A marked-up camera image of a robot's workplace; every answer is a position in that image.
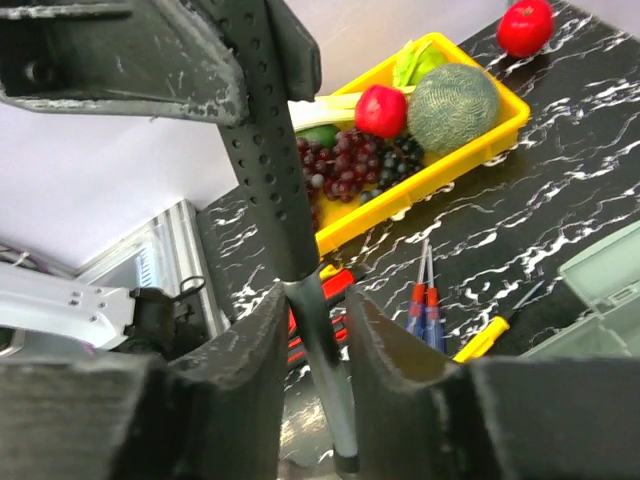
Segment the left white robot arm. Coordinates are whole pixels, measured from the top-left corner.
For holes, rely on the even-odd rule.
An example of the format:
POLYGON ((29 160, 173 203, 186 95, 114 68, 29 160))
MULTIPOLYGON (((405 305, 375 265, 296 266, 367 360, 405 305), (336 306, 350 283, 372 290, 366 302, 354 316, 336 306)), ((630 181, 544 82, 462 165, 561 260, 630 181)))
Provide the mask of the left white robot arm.
POLYGON ((17 354, 26 334, 75 341, 91 352, 157 354, 168 359, 193 309, 186 300, 206 285, 191 276, 171 297, 159 288, 83 284, 24 268, 21 254, 1 263, 1 357, 17 354))

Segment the clear grey plastic toolbox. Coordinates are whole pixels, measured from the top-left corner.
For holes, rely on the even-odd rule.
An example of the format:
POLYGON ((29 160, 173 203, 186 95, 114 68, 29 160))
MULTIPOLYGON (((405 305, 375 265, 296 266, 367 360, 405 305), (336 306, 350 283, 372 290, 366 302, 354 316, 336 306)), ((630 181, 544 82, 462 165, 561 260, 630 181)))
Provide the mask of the clear grey plastic toolbox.
POLYGON ((559 268, 589 314, 524 355, 588 358, 639 355, 639 224, 589 246, 559 268))

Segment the black claw hammer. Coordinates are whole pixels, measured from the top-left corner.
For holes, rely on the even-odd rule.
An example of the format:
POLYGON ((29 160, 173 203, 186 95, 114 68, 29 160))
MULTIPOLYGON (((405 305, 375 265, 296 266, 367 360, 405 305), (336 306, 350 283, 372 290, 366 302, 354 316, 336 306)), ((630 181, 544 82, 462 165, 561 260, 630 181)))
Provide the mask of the black claw hammer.
POLYGON ((319 48, 282 1, 5 1, 1 98, 44 113, 218 126, 306 350, 338 465, 358 465, 350 385, 318 277, 290 99, 312 100, 319 48))

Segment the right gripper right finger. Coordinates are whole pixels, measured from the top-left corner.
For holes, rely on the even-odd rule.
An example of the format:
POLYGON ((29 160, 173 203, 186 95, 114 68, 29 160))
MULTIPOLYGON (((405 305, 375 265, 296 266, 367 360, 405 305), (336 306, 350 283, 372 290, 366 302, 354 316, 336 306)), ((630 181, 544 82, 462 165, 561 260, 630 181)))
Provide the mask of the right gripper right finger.
POLYGON ((635 479, 639 363, 450 360, 346 294, 365 479, 635 479))

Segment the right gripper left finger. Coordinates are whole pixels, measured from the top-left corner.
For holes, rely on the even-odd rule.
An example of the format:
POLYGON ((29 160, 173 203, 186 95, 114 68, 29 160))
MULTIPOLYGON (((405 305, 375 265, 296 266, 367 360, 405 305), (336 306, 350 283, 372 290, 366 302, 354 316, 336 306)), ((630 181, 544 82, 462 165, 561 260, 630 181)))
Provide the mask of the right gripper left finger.
POLYGON ((5 479, 273 479, 289 305, 273 287, 190 354, 1 365, 5 479))

